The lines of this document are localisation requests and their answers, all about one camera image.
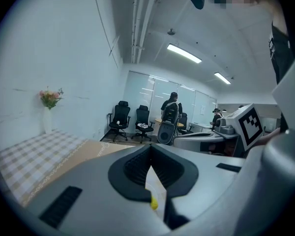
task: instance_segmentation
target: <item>white vase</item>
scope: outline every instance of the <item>white vase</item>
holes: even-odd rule
[[[46,134],[51,133],[51,111],[49,108],[44,109],[44,116],[43,116],[43,123],[44,123],[44,129]]]

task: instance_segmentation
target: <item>black office chair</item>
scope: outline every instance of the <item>black office chair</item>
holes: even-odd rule
[[[115,105],[115,116],[113,121],[111,120],[112,118],[112,113],[108,114],[109,115],[109,126],[111,127],[111,130],[113,133],[115,133],[115,137],[113,139],[113,142],[115,141],[116,137],[118,135],[124,137],[126,141],[128,141],[128,138],[126,137],[126,133],[123,129],[127,128],[129,126],[129,120],[130,116],[128,116],[130,112],[130,108],[128,107],[128,102],[126,101],[120,101],[118,105]]]
[[[179,123],[183,124],[183,127],[177,128],[177,131],[182,135],[192,134],[191,126],[189,130],[187,130],[187,114],[182,113],[181,118],[179,119]]]
[[[152,132],[154,130],[152,128],[152,125],[155,122],[150,121],[151,125],[147,128],[142,128],[142,127],[138,126],[139,123],[145,123],[147,125],[148,124],[148,116],[149,116],[148,107],[140,105],[140,107],[137,109],[136,129],[139,129],[142,133],[136,133],[134,136],[131,137],[131,139],[133,139],[135,136],[141,136],[140,144],[143,141],[143,137],[146,137],[150,141],[152,141],[152,139],[150,137],[148,137],[147,132]]]

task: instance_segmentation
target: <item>backpack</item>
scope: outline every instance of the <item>backpack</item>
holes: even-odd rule
[[[171,102],[166,105],[162,121],[170,121],[172,124],[176,123],[179,116],[178,104],[178,102]]]

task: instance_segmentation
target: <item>person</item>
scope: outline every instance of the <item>person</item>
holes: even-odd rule
[[[163,115],[163,112],[164,112],[167,104],[169,104],[171,102],[177,102],[177,100],[178,100],[178,94],[176,92],[172,92],[170,98],[168,100],[166,100],[161,107],[161,110],[162,110],[161,115]],[[179,111],[179,118],[181,118],[181,116],[182,116],[181,103],[178,103],[178,111]]]
[[[210,124],[212,125],[212,130],[214,130],[215,125],[216,125],[216,121],[217,119],[220,119],[223,117],[223,115],[220,113],[220,109],[215,108],[212,112],[214,113],[214,117],[213,117],[213,121],[210,122]]]
[[[232,3],[260,4],[272,16],[271,34],[269,38],[270,58],[273,64],[276,81],[279,83],[295,59],[295,25],[286,21],[286,17],[292,21],[288,13],[283,12],[283,8],[278,0],[231,0]],[[269,135],[261,137],[254,145],[265,145],[274,136],[285,132],[288,125],[281,115],[281,126]]]

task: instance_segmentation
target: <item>white device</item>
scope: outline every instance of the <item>white device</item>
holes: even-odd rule
[[[225,118],[218,119],[224,125],[231,125],[235,132],[241,136],[245,151],[247,151],[263,134],[258,111],[254,104],[244,106]]]

